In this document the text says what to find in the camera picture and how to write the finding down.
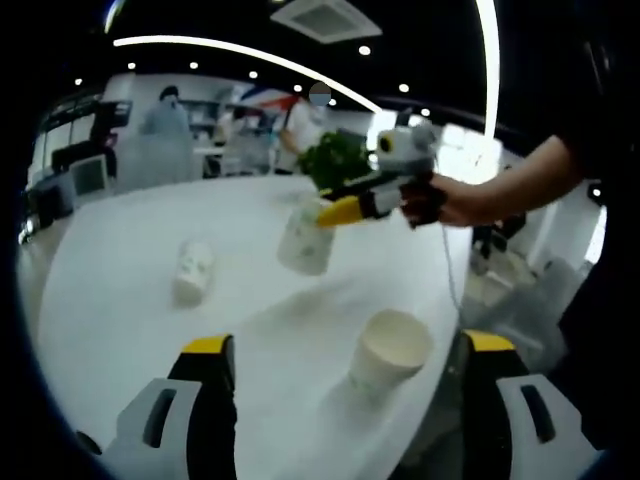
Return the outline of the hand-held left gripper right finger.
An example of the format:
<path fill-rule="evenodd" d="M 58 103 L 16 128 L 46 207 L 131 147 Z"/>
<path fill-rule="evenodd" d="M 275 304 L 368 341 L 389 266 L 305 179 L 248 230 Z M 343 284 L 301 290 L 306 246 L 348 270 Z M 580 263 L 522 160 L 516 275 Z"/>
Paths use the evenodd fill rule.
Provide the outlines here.
<path fill-rule="evenodd" d="M 575 406 L 514 344 L 478 330 L 460 336 L 464 352 L 464 479 L 579 479 L 597 462 Z"/>

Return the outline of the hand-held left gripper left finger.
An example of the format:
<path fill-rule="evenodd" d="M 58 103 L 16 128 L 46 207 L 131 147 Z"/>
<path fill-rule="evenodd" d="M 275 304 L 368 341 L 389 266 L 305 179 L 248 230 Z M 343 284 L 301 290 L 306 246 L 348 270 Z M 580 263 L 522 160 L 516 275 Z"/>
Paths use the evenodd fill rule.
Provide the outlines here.
<path fill-rule="evenodd" d="M 234 337 L 187 344 L 118 415 L 102 462 L 117 479 L 234 479 Z"/>

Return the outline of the person's right hand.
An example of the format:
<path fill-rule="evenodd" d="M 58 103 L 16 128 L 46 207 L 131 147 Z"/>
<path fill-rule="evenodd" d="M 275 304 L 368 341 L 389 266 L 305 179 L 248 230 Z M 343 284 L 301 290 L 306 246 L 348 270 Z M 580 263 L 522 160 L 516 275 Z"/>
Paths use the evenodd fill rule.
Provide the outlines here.
<path fill-rule="evenodd" d="M 482 197 L 475 186 L 436 173 L 400 187 L 401 212 L 415 229 L 433 223 L 471 227 L 485 222 Z"/>

